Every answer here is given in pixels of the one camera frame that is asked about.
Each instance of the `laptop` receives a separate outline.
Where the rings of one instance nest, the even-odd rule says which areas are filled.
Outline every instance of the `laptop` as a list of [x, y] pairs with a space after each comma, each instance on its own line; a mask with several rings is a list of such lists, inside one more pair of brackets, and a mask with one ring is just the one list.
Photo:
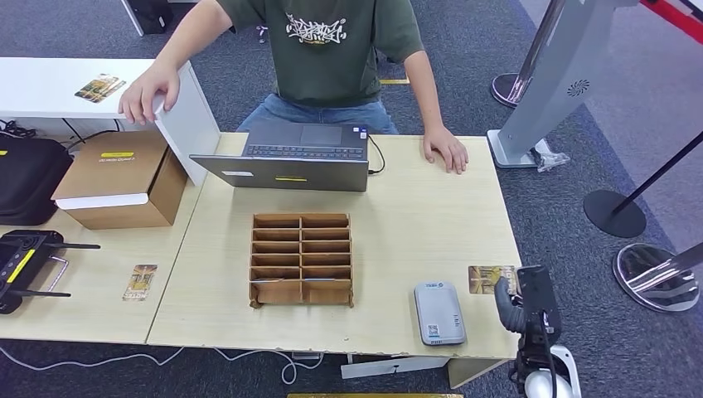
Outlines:
[[240, 156], [190, 158], [233, 187], [365, 192], [367, 126], [259, 122]]

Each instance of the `white cable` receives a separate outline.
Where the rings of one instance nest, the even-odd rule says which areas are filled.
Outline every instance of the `white cable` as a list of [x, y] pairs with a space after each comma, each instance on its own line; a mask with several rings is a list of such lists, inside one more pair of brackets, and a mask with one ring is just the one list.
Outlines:
[[[213, 347], [212, 349], [217, 351], [218, 353], [220, 353], [220, 355], [222, 355], [229, 362], [236, 361], [242, 357], [246, 357], [247, 355], [255, 354], [257, 352], [272, 352], [274, 354], [278, 354], [281, 357], [284, 357], [284, 358], [286, 358], [286, 360], [288, 360], [288, 364], [286, 366], [284, 366], [283, 369], [281, 369], [281, 381], [289, 386], [292, 385], [295, 382], [295, 379], [298, 378], [298, 368], [296, 366], [300, 366], [300, 367], [304, 367], [305, 369], [312, 370], [312, 369], [320, 366], [320, 364], [322, 363], [322, 359], [325, 357], [325, 354], [320, 353], [320, 360], [318, 361], [318, 363], [316, 363], [312, 366], [308, 366], [308, 365], [302, 364], [300, 362], [293, 362], [293, 360], [290, 359], [289, 356], [287, 356], [281, 352], [278, 352], [278, 351], [270, 351], [270, 350], [249, 351], [249, 352], [245, 352], [243, 354], [240, 354], [236, 357], [230, 358], [224, 352], [222, 352], [219, 348]], [[285, 371], [288, 370], [289, 366], [293, 367], [293, 379], [291, 379], [290, 381], [286, 380], [286, 378], [285, 378]]]
[[132, 358], [139, 358], [139, 357], [144, 357], [144, 358], [150, 359], [150, 360], [152, 360], [154, 363], [156, 363], [158, 366], [164, 366], [164, 365], [166, 365], [169, 361], [171, 361], [173, 358], [175, 358], [178, 354], [180, 354], [181, 351], [183, 351], [184, 348], [185, 348], [185, 347], [179, 348], [178, 351], [176, 351], [175, 354], [171, 355], [169, 358], [167, 358], [167, 359], [166, 359], [165, 361], [163, 361], [163, 362], [159, 362], [158, 359], [152, 357], [151, 355], [147, 355], [147, 354], [133, 354], [133, 355], [128, 355], [128, 356], [126, 356], [126, 357], [110, 358], [110, 359], [106, 359], [106, 360], [104, 360], [104, 361], [96, 362], [96, 363], [80, 363], [80, 362], [76, 362], [76, 361], [67, 361], [67, 362], [58, 362], [58, 363], [55, 363], [55, 364], [53, 364], [53, 365], [41, 366], [41, 367], [32, 366], [32, 365], [26, 364], [26, 363], [24, 363], [24, 362], [22, 362], [22, 361], [16, 359], [16, 358], [13, 357], [12, 355], [10, 355], [9, 352], [5, 351], [5, 349], [2, 348], [2, 347], [0, 347], [0, 352], [2, 352], [3, 354], [5, 354], [5, 357], [7, 357], [7, 359], [9, 359], [9, 360], [12, 361], [12, 362], [15, 362], [15, 363], [18, 364], [19, 366], [24, 366], [25, 368], [27, 368], [27, 369], [32, 369], [33, 371], [46, 371], [46, 370], [49, 370], [49, 369], [51, 369], [51, 368], [54, 368], [54, 367], [57, 367], [57, 366], [64, 366], [64, 365], [76, 365], [76, 366], [80, 366], [80, 367], [96, 367], [96, 366], [104, 365], [104, 364], [110, 363], [110, 362], [122, 361], [122, 360], [125, 360], [125, 359], [132, 359]]
[[[178, 351], [176, 351], [175, 353], [173, 353], [173, 355], [171, 355], [170, 357], [166, 358], [166, 359], [165, 359], [164, 361], [162, 361], [162, 362], [159, 362], [158, 359], [156, 359], [155, 357], [152, 357], [151, 355], [148, 355], [148, 354], [133, 354], [133, 355], [127, 355], [126, 357], [110, 358], [110, 359], [106, 359], [106, 360], [104, 360], [104, 361], [96, 362], [96, 363], [81, 363], [81, 362], [76, 362], [76, 361], [67, 361], [67, 362], [58, 362], [58, 363], [54, 363], [54, 364], [51, 364], [51, 365], [48, 365], [48, 366], [32, 366], [32, 365], [29, 365], [29, 364], [27, 364], [27, 363], [25, 363], [25, 362], [22, 362], [22, 361], [16, 359], [16, 358], [13, 357], [12, 355], [10, 355], [9, 352], [5, 351], [5, 349], [2, 348], [2, 347], [0, 347], [0, 352], [2, 352], [2, 354], [5, 355], [5, 357], [7, 357], [7, 359], [9, 359], [9, 360], [12, 361], [12, 362], [15, 362], [15, 363], [18, 364], [19, 366], [23, 366], [23, 367], [25, 367], [25, 368], [27, 368], [27, 369], [31, 369], [31, 370], [33, 370], [33, 371], [47, 371], [47, 370], [52, 369], [52, 368], [57, 367], [57, 366], [74, 365], [74, 366], [80, 366], [80, 367], [96, 367], [96, 366], [101, 366], [101, 365], [104, 365], [104, 364], [110, 363], [110, 362], [123, 361], [123, 360], [126, 360], [126, 359], [140, 358], [140, 357], [147, 358], [147, 359], [151, 360], [152, 362], [154, 362], [155, 364], [157, 364], [157, 366], [164, 366], [164, 365], [166, 365], [167, 363], [169, 363], [173, 358], [177, 357], [178, 354], [180, 354], [184, 349], [185, 349], [185, 347], [178, 348]], [[310, 369], [310, 370], [312, 370], [312, 369], [315, 369], [316, 367], [320, 366], [320, 364], [322, 363], [322, 359], [325, 357], [324, 354], [320, 353], [320, 360], [318, 361], [318, 363], [316, 363], [315, 365], [309, 366], [309, 365], [305, 365], [305, 364], [300, 363], [300, 362], [294, 362], [289, 356], [283, 354], [282, 352], [277, 352], [277, 351], [270, 351], [270, 350], [249, 351], [249, 352], [245, 352], [245, 353], [243, 353], [243, 354], [240, 354], [240, 355], [238, 355], [238, 356], [236, 356], [236, 357], [230, 358], [230, 357], [228, 357], [224, 352], [222, 352], [222, 350], [220, 350], [219, 348], [213, 347], [212, 349], [215, 350], [215, 351], [217, 351], [217, 353], [219, 353], [220, 355], [222, 355], [222, 356], [223, 356], [227, 361], [229, 361], [229, 362], [236, 361], [236, 360], [238, 360], [238, 359], [240, 359], [240, 358], [242, 358], [242, 357], [246, 357], [246, 356], [248, 356], [248, 355], [255, 354], [255, 353], [257, 353], [257, 352], [272, 352], [273, 354], [280, 355], [281, 357], [284, 357], [284, 358], [288, 361], [288, 364], [286, 364], [286, 366], [284, 366], [284, 368], [281, 369], [281, 381], [282, 381], [283, 383], [289, 385], [289, 386], [292, 385], [292, 384], [295, 382], [295, 380], [298, 378], [298, 368], [297, 368], [296, 366], [300, 366], [300, 367], [303, 367], [303, 368], [305, 368], [305, 369]], [[292, 367], [293, 367], [293, 379], [291, 379], [290, 381], [286, 380], [286, 378], [285, 378], [285, 372], [288, 370], [288, 367], [289, 367], [289, 366], [292, 366]]]

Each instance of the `floor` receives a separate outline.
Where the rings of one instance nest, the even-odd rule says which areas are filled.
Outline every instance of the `floor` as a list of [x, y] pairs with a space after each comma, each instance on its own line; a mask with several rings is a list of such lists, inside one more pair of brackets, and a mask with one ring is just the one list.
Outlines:
[[[50, 4], [49, 0], [3, 4], [0, 56], [153, 57], [167, 39], [136, 36], [116, 2], [71, 0], [49, 13]], [[413, 4], [447, 127], [462, 135], [484, 135], [500, 127], [510, 110], [491, 98], [488, 83], [493, 76], [519, 67], [544, 0], [413, 0]], [[188, 6], [176, 9], [182, 15]], [[695, 73], [701, 70], [701, 50], [641, 7], [618, 11], [615, 22], [604, 62], [612, 84], [550, 135], [550, 143], [573, 161], [549, 173], [499, 170], [498, 176], [523, 264], [550, 267], [565, 326], [560, 343], [574, 353], [584, 396], [699, 397], [703, 310], [698, 306], [671, 316], [641, 308], [619, 289], [609, 261], [619, 248], [634, 241], [680, 249], [701, 240], [700, 222], [696, 224], [703, 211], [696, 205], [700, 192], [696, 184], [701, 182], [690, 177], [694, 175], [690, 172], [700, 170], [696, 168], [700, 158], [691, 156], [686, 160], [689, 164], [676, 168], [677, 175], [667, 176], [672, 179], [667, 183], [679, 182], [679, 189], [662, 181], [658, 189], [669, 187], [668, 191], [647, 196], [642, 205], [650, 222], [636, 240], [598, 231], [585, 218], [581, 201], [601, 187], [631, 188], [701, 128], [700, 112], [695, 112], [695, 105], [701, 103], [701, 76]], [[269, 49], [257, 42], [253, 30], [223, 35], [192, 62], [223, 130], [235, 129], [269, 93], [274, 80]], [[248, 76], [255, 71], [266, 75], [252, 80]], [[385, 87], [383, 99], [400, 131], [421, 133], [408, 86]], [[164, 359], [176, 350], [22, 341], [0, 342], [0, 347], [33, 365], [97, 362], [135, 352]], [[0, 386], [3, 397], [13, 398], [280, 397], [306, 391], [448, 390], [442, 370], [343, 381], [338, 366], [345, 360], [329, 355], [318, 369], [301, 371], [293, 386], [285, 386], [279, 381], [284, 361], [272, 354], [228, 363], [212, 350], [192, 348], [164, 367], [134, 359], [93, 369], [65, 366], [44, 372], [28, 371], [0, 358]], [[517, 396], [505, 366], [468, 383], [460, 392], [470, 398]]]

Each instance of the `metal stand base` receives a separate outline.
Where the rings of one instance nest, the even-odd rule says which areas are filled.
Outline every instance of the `metal stand base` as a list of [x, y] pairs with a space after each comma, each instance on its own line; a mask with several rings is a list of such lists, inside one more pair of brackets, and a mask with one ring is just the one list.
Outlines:
[[537, 167], [535, 159], [529, 153], [525, 153], [519, 158], [509, 158], [506, 155], [505, 150], [503, 150], [501, 140], [498, 137], [498, 133], [500, 132], [501, 130], [488, 130], [487, 133], [488, 145], [490, 145], [491, 150], [493, 151], [493, 158], [496, 160], [496, 166], [499, 168]]
[[504, 73], [496, 76], [491, 82], [491, 95], [493, 95], [493, 98], [505, 106], [515, 108], [521, 97], [520, 95], [510, 95], [516, 79], [517, 73]]
[[612, 191], [594, 191], [584, 199], [586, 216], [601, 231], [621, 238], [634, 238], [644, 232], [647, 218], [635, 202], [625, 206], [620, 212], [613, 210], [625, 200], [624, 195]]
[[638, 277], [669, 260], [674, 254], [652, 245], [636, 243], [625, 246], [613, 259], [613, 272], [620, 287], [641, 305], [658, 312], [678, 313], [698, 302], [698, 282], [687, 270], [651, 288], [636, 291]]

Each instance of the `cardboard organizer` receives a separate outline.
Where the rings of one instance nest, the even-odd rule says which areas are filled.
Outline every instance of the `cardboard organizer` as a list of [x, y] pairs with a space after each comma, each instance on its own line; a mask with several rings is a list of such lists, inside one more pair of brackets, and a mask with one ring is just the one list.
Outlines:
[[249, 298], [264, 303], [353, 306], [347, 214], [255, 214]]

